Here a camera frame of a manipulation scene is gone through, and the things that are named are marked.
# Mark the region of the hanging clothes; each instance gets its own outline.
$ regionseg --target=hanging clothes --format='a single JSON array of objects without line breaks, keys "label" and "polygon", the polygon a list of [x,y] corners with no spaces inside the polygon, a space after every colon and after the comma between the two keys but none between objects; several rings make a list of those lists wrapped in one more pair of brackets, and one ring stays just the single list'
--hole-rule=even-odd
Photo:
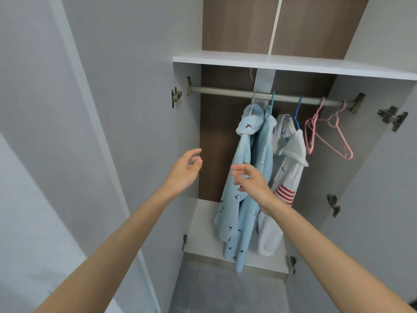
[{"label": "hanging clothes", "polygon": [[[233,157],[232,165],[251,162],[251,146],[254,136],[264,121],[264,112],[257,104],[249,104],[243,111],[242,120],[236,129],[240,141]],[[239,192],[239,186],[233,184],[233,176],[229,171],[224,185],[220,205],[214,223],[218,226],[218,234],[222,241],[229,242],[238,232],[239,203],[247,197],[246,192]]]},{"label": "hanging clothes", "polygon": [[[265,122],[260,129],[253,146],[251,164],[255,166],[263,177],[269,181],[272,174],[272,133],[276,126],[275,118],[270,115],[270,106],[265,108]],[[253,226],[259,212],[259,205],[247,196],[240,205],[238,214],[237,233],[227,239],[224,257],[236,260],[236,271],[241,273],[251,240]]]},{"label": "hanging clothes", "polygon": [[[294,124],[289,115],[284,115],[283,117],[281,120],[282,122],[287,120],[287,128],[279,130],[281,132],[280,138],[274,139],[275,144],[273,148],[277,149],[276,153],[279,155],[277,159],[281,163],[278,166],[271,190],[281,200],[291,205],[300,183],[303,169],[304,167],[308,167],[309,164],[306,161],[306,146],[303,131],[300,129],[295,131]],[[264,256],[274,255],[284,233],[278,224],[263,212],[260,212],[258,215],[258,227],[259,254]]]}]

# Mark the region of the right hand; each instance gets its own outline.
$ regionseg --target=right hand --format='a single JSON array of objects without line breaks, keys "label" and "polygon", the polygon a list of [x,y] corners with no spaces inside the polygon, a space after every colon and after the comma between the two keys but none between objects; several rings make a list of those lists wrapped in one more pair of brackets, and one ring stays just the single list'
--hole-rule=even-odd
[{"label": "right hand", "polygon": [[247,192],[259,204],[261,210],[265,214],[270,215],[270,210],[278,198],[269,189],[262,173],[248,163],[233,165],[232,169],[234,169],[232,175],[235,179],[233,184],[235,186],[240,185],[241,187],[238,190]]}]

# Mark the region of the left hand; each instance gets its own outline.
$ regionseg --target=left hand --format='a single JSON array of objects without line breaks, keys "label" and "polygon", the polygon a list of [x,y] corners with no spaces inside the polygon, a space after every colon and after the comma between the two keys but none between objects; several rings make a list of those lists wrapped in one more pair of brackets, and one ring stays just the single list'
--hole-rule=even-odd
[{"label": "left hand", "polygon": [[192,149],[186,152],[177,162],[172,166],[163,188],[170,191],[177,196],[182,191],[187,189],[197,178],[197,175],[203,165],[203,160],[200,156],[194,156],[201,152],[201,148]]}]

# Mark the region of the metal hanging rod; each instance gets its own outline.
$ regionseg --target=metal hanging rod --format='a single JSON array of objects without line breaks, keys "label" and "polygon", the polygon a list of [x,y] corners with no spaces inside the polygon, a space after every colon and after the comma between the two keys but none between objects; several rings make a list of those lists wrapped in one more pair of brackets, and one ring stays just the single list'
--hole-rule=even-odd
[{"label": "metal hanging rod", "polygon": [[[214,94],[214,95],[223,95],[223,96],[232,96],[238,98],[249,98],[260,100],[271,100],[272,94],[271,93],[260,93],[257,92],[254,95],[253,91],[244,91],[244,90],[233,90],[233,89],[220,89],[220,88],[210,88],[210,87],[198,87],[191,84],[190,77],[187,77],[187,95],[192,94],[193,92],[197,93],[204,93],[204,94]],[[362,104],[363,99],[365,98],[365,94],[360,93],[354,101],[347,102],[347,109],[350,110],[353,114],[356,114],[357,110],[359,109],[360,105]],[[292,95],[280,95],[275,94],[274,100],[275,101],[282,101],[282,102],[292,102],[298,103],[300,97],[299,96],[292,96]],[[302,104],[311,104],[311,105],[319,105],[321,99],[320,98],[308,98],[303,97]],[[335,101],[335,100],[325,100],[325,106],[337,106],[342,107],[342,101]]]}]

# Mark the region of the red stripe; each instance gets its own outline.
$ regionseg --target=red stripe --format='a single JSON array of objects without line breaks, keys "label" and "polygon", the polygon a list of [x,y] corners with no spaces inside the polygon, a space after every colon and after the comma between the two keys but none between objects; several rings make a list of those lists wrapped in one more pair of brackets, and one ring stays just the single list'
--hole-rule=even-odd
[{"label": "red stripe", "polygon": [[281,193],[279,193],[278,191],[275,191],[275,194],[278,196],[278,197],[280,197],[281,199],[283,199],[285,202],[287,202],[287,203],[291,203],[292,202],[292,199],[288,199],[288,198],[286,198],[286,197],[284,197]]},{"label": "red stripe", "polygon": [[282,193],[284,193],[287,197],[289,198],[293,198],[295,194],[291,195],[289,193],[287,193],[287,191],[285,191],[285,189],[282,188],[282,186],[279,186],[279,191],[281,191]]},{"label": "red stripe", "polygon": [[281,184],[281,187],[282,187],[282,188],[284,188],[284,190],[288,191],[289,193],[293,193],[293,194],[295,193],[295,191],[291,191],[291,190],[287,189],[287,188],[286,188],[286,187],[284,187],[282,184]]},{"label": "red stripe", "polygon": [[291,198],[288,194],[286,194],[284,191],[282,191],[280,188],[278,188],[276,191],[276,193],[279,193],[279,195],[283,196],[285,199],[287,200],[294,200],[294,198]]}]

